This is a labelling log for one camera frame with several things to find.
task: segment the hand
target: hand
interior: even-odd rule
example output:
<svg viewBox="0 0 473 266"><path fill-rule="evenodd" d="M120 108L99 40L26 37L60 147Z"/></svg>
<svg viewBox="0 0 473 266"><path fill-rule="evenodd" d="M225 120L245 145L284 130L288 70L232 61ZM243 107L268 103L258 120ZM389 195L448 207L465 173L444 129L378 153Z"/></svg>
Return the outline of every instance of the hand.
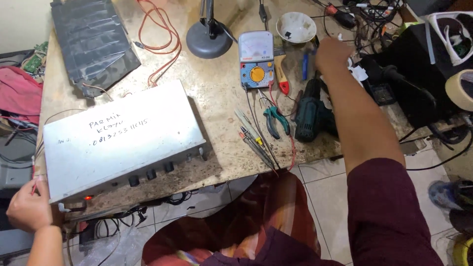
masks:
<svg viewBox="0 0 473 266"><path fill-rule="evenodd" d="M321 42L315 55L315 65L317 69L324 75L324 71L328 69L347 66L347 60L353 48L337 39L326 37Z"/></svg>
<svg viewBox="0 0 473 266"><path fill-rule="evenodd" d="M49 187L41 175L24 184L13 196L7 210L10 223L26 232L36 232L53 224L53 212L49 205Z"/></svg>

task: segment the maroon shirt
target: maroon shirt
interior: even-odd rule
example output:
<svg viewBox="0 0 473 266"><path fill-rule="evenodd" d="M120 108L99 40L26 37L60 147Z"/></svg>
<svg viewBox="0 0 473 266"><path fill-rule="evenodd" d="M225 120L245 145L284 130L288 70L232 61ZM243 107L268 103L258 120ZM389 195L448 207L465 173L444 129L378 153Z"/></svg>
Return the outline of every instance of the maroon shirt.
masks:
<svg viewBox="0 0 473 266"><path fill-rule="evenodd" d="M353 169L348 183L348 237L355 266L442 266L430 244L414 184L397 161L377 158ZM329 266L308 246L270 228L255 260L219 252L202 266Z"/></svg>

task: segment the multimeter display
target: multimeter display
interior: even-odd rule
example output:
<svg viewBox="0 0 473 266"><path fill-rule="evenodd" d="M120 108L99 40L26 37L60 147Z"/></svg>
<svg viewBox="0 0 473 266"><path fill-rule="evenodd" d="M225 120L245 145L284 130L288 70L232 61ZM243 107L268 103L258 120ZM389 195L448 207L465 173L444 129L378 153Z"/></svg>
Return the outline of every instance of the multimeter display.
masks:
<svg viewBox="0 0 473 266"><path fill-rule="evenodd" d="M266 88L274 82L274 44L269 31L245 32L238 38L240 79L248 88Z"/></svg>

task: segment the patterned fabric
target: patterned fabric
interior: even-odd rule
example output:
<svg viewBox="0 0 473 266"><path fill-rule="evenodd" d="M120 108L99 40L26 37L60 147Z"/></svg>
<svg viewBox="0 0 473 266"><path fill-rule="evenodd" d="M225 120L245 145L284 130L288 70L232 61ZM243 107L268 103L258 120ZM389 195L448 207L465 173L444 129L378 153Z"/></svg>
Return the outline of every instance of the patterned fabric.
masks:
<svg viewBox="0 0 473 266"><path fill-rule="evenodd" d="M304 186L286 170L259 175L240 197L206 218L183 217L145 244L141 265L197 266L214 252L254 259L270 227L307 245L320 256Z"/></svg>

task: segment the green power tool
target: green power tool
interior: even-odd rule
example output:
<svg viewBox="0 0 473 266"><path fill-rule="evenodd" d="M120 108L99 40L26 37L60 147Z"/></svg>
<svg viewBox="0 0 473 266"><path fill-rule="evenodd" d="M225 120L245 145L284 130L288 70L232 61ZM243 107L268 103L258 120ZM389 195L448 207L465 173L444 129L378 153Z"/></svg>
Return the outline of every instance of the green power tool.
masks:
<svg viewBox="0 0 473 266"><path fill-rule="evenodd" d="M320 100L320 89L327 86L320 75L319 71L315 72L298 103L294 137L300 142L312 142L321 131L338 137L335 116Z"/></svg>

